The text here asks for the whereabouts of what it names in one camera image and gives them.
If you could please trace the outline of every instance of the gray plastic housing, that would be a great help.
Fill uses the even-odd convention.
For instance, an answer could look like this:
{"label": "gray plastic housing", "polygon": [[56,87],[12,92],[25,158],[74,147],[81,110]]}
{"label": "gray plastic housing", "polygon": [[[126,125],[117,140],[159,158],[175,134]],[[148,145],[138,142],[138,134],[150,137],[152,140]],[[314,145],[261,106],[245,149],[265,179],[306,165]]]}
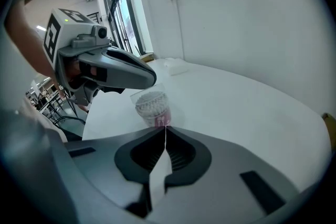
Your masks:
{"label": "gray plastic housing", "polygon": [[[107,37],[99,33],[105,27],[94,25],[90,35],[78,35],[67,47],[57,51],[56,77],[59,83],[74,93],[69,100],[76,104],[88,105],[98,90],[103,92],[124,89],[146,89],[156,82],[156,74],[144,61],[133,54],[109,45]],[[65,60],[76,58],[97,70],[104,76],[81,75],[74,86],[66,76]]]}
{"label": "gray plastic housing", "polygon": [[[57,132],[20,114],[0,111],[0,159],[32,205],[56,223],[281,223],[300,208],[313,188],[300,194],[279,171],[245,148],[188,130],[213,157],[196,183],[169,188],[141,219],[125,208],[142,185],[127,181],[113,157],[119,147],[154,129],[64,144]],[[69,153],[92,147],[94,152]],[[260,209],[239,174],[255,170],[286,204],[270,215]]]}

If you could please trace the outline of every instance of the desk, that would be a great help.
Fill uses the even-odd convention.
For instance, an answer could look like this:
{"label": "desk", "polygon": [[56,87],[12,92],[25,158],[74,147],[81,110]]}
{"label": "desk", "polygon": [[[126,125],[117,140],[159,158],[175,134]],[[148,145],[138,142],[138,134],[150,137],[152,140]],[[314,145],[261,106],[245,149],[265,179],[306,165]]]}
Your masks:
{"label": "desk", "polygon": [[[244,146],[285,174],[302,191],[323,174],[331,158],[322,118],[296,99],[227,71],[188,63],[170,77],[163,59],[149,62],[170,99],[172,126]],[[146,128],[130,95],[99,91],[86,119],[83,140]]]}
{"label": "desk", "polygon": [[58,92],[56,92],[55,94],[53,94],[52,96],[51,96],[51,99],[47,102],[47,103],[45,103],[45,105],[44,106],[42,106],[42,108],[39,110],[39,112],[42,114],[48,107],[49,107],[49,105],[51,105],[51,108],[52,108],[52,110],[56,113],[56,114],[58,114],[60,117],[61,117],[61,115],[56,111],[56,109],[54,109],[54,107],[53,107],[53,104],[51,103],[51,102],[53,102],[53,100],[55,100],[56,98],[57,98],[57,96],[58,96]]}

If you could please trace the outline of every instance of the black slot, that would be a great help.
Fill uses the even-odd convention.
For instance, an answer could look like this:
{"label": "black slot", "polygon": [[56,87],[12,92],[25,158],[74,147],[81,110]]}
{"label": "black slot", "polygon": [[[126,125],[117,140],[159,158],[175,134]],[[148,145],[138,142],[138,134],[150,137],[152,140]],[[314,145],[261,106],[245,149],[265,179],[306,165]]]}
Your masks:
{"label": "black slot", "polygon": [[82,156],[91,152],[95,152],[96,150],[93,147],[86,147],[86,148],[81,148],[80,150],[74,150],[74,151],[69,151],[70,157],[78,157]]}
{"label": "black slot", "polygon": [[285,204],[285,201],[255,172],[240,174],[266,214],[270,214]]}
{"label": "black slot", "polygon": [[107,80],[107,69],[103,67],[97,67],[97,75],[95,79],[99,81],[106,82]]}
{"label": "black slot", "polygon": [[131,63],[132,65],[138,66],[138,67],[142,67],[142,65],[140,65],[137,61],[135,61],[134,59],[131,58],[131,56],[128,56],[122,52],[119,52],[117,50],[107,50],[106,51],[106,55],[115,58],[116,60],[120,60],[126,63]]}
{"label": "black slot", "polygon": [[131,158],[150,173],[158,162],[163,150],[164,135],[156,135],[133,148]]}

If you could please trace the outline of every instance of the window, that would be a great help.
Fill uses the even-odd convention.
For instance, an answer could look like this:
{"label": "window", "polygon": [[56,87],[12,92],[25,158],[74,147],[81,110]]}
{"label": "window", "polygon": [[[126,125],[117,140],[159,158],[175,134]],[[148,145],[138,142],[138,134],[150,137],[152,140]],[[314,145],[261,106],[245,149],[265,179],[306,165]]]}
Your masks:
{"label": "window", "polygon": [[105,0],[111,30],[120,48],[139,57],[145,54],[131,0]]}

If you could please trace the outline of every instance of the clear plastic cup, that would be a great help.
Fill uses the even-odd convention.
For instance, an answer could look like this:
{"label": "clear plastic cup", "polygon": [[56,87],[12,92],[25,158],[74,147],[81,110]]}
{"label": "clear plastic cup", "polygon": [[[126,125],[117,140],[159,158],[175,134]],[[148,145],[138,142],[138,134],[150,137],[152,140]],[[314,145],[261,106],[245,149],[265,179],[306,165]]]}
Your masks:
{"label": "clear plastic cup", "polygon": [[167,126],[171,122],[168,96],[163,84],[131,95],[135,110],[149,127]]}

